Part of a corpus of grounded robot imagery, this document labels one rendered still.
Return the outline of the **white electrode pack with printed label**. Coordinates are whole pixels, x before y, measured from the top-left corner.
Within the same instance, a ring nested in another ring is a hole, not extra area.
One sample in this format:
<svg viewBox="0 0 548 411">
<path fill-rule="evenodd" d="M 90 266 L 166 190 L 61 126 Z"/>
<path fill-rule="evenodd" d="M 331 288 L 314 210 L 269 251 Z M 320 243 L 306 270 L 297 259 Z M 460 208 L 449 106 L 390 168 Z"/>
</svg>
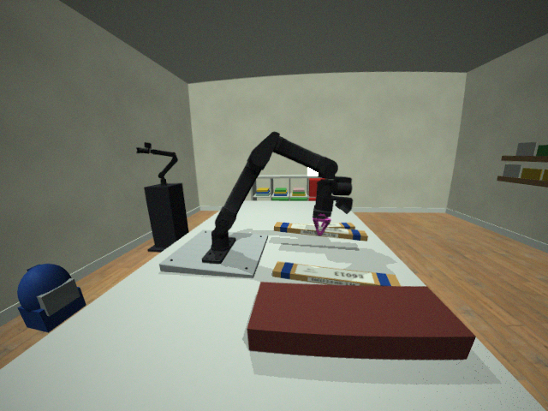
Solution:
<svg viewBox="0 0 548 411">
<path fill-rule="evenodd" d="M 298 223 L 298 224 L 315 226 L 314 223 Z M 339 228 L 339 229 L 355 229 L 355 226 L 352 223 L 329 223 L 327 227 Z"/>
<path fill-rule="evenodd" d="M 322 235 L 318 235 L 315 226 L 297 224 L 297 223 L 281 223 L 277 222 L 274 225 L 274 231 L 295 233 L 303 235 L 316 235 L 332 238 L 349 239 L 356 241 L 367 241 L 368 235 L 364 230 L 357 229 L 339 229 L 327 227 Z"/>
</svg>

